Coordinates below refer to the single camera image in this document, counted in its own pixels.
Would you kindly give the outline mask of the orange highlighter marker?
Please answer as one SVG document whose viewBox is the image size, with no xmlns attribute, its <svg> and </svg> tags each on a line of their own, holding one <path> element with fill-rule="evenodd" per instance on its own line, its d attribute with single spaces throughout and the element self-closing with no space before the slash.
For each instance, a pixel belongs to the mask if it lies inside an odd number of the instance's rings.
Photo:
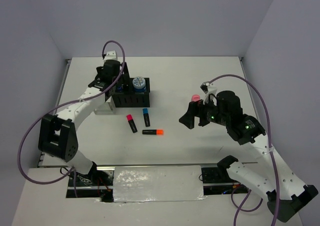
<svg viewBox="0 0 320 226">
<path fill-rule="evenodd" d="M 145 129 L 142 131 L 143 135 L 163 135 L 162 129 Z"/>
</svg>

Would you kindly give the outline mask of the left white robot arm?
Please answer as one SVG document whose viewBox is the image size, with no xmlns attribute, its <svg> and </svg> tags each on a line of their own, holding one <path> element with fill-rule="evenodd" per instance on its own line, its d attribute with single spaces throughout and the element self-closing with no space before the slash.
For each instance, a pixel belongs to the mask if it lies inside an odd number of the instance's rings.
<svg viewBox="0 0 320 226">
<path fill-rule="evenodd" d="M 103 55 L 103 65 L 97 67 L 95 79 L 83 94 L 55 115 L 46 114 L 40 124 L 38 148 L 41 152 L 65 162 L 76 171 L 86 185 L 93 185 L 105 173 L 79 150 L 77 130 L 94 110 L 104 106 L 116 89 L 117 81 L 126 72 L 115 51 Z"/>
</svg>

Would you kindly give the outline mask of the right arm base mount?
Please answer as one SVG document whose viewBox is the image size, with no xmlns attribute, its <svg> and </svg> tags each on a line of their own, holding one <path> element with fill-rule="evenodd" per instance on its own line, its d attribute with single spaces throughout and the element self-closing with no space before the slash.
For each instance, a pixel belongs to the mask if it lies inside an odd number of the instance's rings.
<svg viewBox="0 0 320 226">
<path fill-rule="evenodd" d="M 222 172 L 218 167 L 202 167 L 198 179 L 203 184 L 204 195 L 231 194 L 240 183 Z"/>
</svg>

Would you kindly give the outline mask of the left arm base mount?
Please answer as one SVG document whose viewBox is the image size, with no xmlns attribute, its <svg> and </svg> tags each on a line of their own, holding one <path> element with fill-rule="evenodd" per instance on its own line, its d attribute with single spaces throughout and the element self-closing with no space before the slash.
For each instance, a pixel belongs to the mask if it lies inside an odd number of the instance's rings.
<svg viewBox="0 0 320 226">
<path fill-rule="evenodd" d="M 68 177 L 66 198 L 95 198 L 101 202 L 114 202 L 113 196 L 113 170 L 103 170 L 102 176 L 95 182 L 76 176 L 74 187 L 74 175 Z"/>
</svg>

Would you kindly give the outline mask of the blue round tin back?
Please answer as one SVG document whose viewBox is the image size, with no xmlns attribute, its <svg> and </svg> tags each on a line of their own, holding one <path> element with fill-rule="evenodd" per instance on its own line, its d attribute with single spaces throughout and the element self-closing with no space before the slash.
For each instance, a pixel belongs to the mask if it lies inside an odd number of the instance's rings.
<svg viewBox="0 0 320 226">
<path fill-rule="evenodd" d="M 145 92 L 147 88 L 146 79 L 144 77 L 135 77 L 132 80 L 132 86 L 135 92 Z"/>
</svg>

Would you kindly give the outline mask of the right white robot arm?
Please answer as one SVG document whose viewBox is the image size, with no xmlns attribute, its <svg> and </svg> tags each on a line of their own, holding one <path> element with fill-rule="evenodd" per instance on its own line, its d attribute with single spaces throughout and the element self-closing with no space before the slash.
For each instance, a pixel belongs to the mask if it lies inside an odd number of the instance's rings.
<svg viewBox="0 0 320 226">
<path fill-rule="evenodd" d="M 240 99 L 233 91 L 218 92 L 209 82 L 204 82 L 201 89 L 205 98 L 191 101 L 179 122 L 193 129 L 197 117 L 201 127 L 210 123 L 224 126 L 227 134 L 264 169 L 265 176 L 229 155 L 217 164 L 218 178 L 233 179 L 247 186 L 267 202 L 269 211 L 277 214 L 279 221 L 289 221 L 318 195 L 318 190 L 299 179 L 276 149 L 269 146 L 265 129 L 256 118 L 243 113 Z"/>
</svg>

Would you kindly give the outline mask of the pink highlighter marker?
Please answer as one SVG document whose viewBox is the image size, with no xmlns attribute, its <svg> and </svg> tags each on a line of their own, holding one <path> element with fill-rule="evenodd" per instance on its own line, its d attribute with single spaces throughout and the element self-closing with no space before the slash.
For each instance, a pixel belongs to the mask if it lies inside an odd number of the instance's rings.
<svg viewBox="0 0 320 226">
<path fill-rule="evenodd" d="M 126 118 L 127 118 L 127 121 L 128 121 L 128 123 L 129 123 L 129 126 L 130 126 L 132 132 L 133 132 L 133 133 L 137 133 L 137 127 L 136 127 L 136 124 L 135 124 L 135 122 L 134 122 L 134 119 L 133 119 L 132 115 L 131 115 L 131 114 L 128 114 L 128 115 L 126 116 Z"/>
</svg>

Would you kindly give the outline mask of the blue highlighter marker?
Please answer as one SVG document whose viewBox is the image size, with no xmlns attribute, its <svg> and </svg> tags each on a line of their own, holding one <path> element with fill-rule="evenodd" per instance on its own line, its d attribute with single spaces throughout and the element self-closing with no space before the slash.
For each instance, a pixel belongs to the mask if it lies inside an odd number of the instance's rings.
<svg viewBox="0 0 320 226">
<path fill-rule="evenodd" d="M 149 117 L 149 112 L 147 108 L 143 108 L 142 110 L 143 113 L 143 119 L 146 127 L 150 127 L 150 117 Z"/>
</svg>

